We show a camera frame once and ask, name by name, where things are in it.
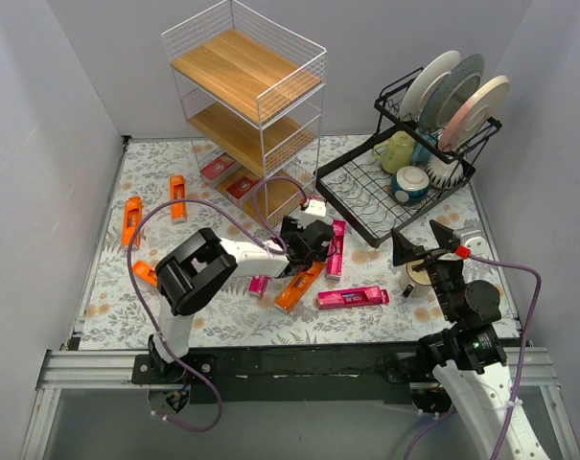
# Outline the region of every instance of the white cylinder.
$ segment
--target white cylinder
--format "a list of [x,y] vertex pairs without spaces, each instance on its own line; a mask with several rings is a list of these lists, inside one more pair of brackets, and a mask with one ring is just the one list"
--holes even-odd
[[413,267],[421,262],[423,261],[409,262],[403,265],[403,272],[399,280],[403,290],[403,297],[408,297],[409,295],[423,297],[430,292],[431,284],[427,272],[425,270],[413,270]]
[[[159,329],[166,340],[167,345],[177,357],[184,357],[190,350],[190,332],[194,315],[174,316],[171,312],[171,306],[166,300],[161,301],[159,310]],[[166,361],[173,362],[174,359],[168,354],[161,343],[159,333],[153,335],[153,344],[157,353]]]

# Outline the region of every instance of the red box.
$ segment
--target red box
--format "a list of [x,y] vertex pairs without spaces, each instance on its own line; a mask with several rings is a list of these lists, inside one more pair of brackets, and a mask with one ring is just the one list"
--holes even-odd
[[343,268],[345,221],[335,220],[332,222],[332,228],[335,231],[335,236],[332,238],[332,244],[330,244],[330,254],[334,255],[328,258],[326,279],[330,281],[340,281],[340,272]]
[[227,153],[222,153],[200,170],[202,179],[211,187],[217,187],[231,173],[241,167],[241,163],[236,161]]
[[253,172],[246,173],[227,188],[228,199],[239,207],[243,206],[253,197],[258,182],[260,182],[260,177]]

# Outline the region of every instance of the pink box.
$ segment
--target pink box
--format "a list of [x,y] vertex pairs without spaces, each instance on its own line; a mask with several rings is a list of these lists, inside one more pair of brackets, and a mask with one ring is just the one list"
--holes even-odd
[[378,286],[328,290],[317,294],[320,310],[349,309],[389,303],[387,290]]
[[334,256],[328,258],[328,269],[326,279],[331,281],[340,281],[340,272],[343,268],[343,246],[345,240],[345,221],[335,220],[332,222],[332,228],[335,231],[335,237],[330,244],[330,253]]
[[267,276],[254,276],[249,284],[249,295],[262,298],[267,290],[268,280]]

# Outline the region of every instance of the small box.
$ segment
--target small box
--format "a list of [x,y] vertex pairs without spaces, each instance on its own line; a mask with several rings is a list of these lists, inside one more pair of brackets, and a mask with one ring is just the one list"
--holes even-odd
[[313,262],[313,265],[307,271],[298,273],[285,290],[281,292],[281,295],[277,297],[277,300],[274,301],[275,307],[285,314],[290,314],[325,266],[325,262]]
[[143,261],[137,261],[136,264],[132,266],[134,274],[138,276],[141,280],[145,280],[150,285],[157,288],[157,275],[155,270],[153,270],[149,264]]
[[[181,174],[171,176],[171,199],[181,199],[185,197],[185,177]],[[171,204],[171,219],[173,223],[187,221],[187,203]]]
[[[134,234],[134,230],[143,219],[143,200],[140,196],[131,196],[126,201],[126,209],[124,210],[124,229],[122,233],[121,243],[127,246]],[[140,246],[140,234],[134,240],[136,249]]]
[[332,238],[332,244],[330,244],[330,254],[332,255],[328,258],[326,279],[330,281],[340,281],[340,272],[343,268],[345,221],[335,220],[332,222],[332,228],[335,231],[335,236]]
[[243,206],[253,197],[258,182],[260,177],[253,172],[247,172],[227,188],[228,199],[238,207]]
[[249,295],[262,298],[267,290],[268,280],[267,276],[254,276],[249,284]]
[[222,153],[211,163],[200,170],[202,179],[210,187],[217,187],[223,180],[241,167],[241,163],[236,161],[227,153]]
[[349,309],[389,303],[387,290],[378,286],[351,287],[349,289],[328,290],[317,294],[320,310]]

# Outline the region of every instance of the orange box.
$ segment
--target orange box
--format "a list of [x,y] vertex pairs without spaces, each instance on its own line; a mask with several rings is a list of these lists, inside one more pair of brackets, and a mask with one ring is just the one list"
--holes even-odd
[[274,301],[275,307],[285,314],[290,314],[325,266],[325,262],[313,262],[313,265],[307,271],[298,273],[284,291],[281,292],[281,295],[277,297],[277,300]]
[[[121,238],[121,243],[123,246],[129,244],[129,240],[134,234],[134,230],[143,219],[143,200],[140,196],[131,196],[128,201],[126,201],[126,210],[124,211],[124,231]],[[140,246],[140,234],[136,236],[134,240],[134,246],[136,249]]]
[[150,285],[157,288],[157,275],[155,270],[153,270],[149,264],[143,261],[137,261],[136,264],[132,266],[134,274],[138,276],[141,280],[145,280]]
[[[185,177],[181,174],[171,176],[171,199],[185,197]],[[187,221],[187,203],[171,204],[171,218],[173,223]]]

